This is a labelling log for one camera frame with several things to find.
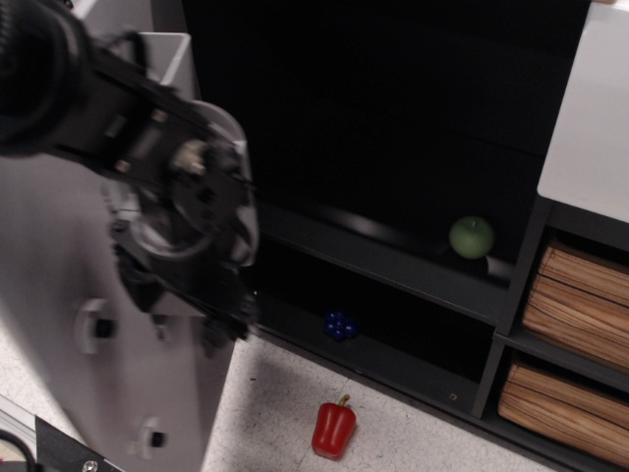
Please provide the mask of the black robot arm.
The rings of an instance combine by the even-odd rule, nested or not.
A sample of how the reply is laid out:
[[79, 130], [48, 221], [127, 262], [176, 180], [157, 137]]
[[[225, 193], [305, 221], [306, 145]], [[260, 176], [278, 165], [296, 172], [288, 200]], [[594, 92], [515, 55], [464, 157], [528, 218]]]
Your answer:
[[136, 31], [90, 37], [66, 1], [1, 5], [1, 152], [44, 153], [127, 185], [139, 213], [110, 227], [119, 276], [150, 312], [165, 293], [203, 315], [212, 354], [257, 322], [240, 269], [256, 258], [247, 140], [222, 109], [148, 73]]

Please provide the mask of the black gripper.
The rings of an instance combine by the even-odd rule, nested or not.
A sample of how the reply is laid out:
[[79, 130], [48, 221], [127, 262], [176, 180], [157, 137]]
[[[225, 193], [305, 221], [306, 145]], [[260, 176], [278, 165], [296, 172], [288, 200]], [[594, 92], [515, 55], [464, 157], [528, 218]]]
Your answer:
[[151, 253], [130, 230], [113, 230], [119, 277], [136, 307], [154, 315], [170, 294], [202, 316], [200, 345], [212, 359], [245, 339], [258, 321], [254, 295], [238, 271], [221, 265], [209, 248], [189, 258], [165, 258]]

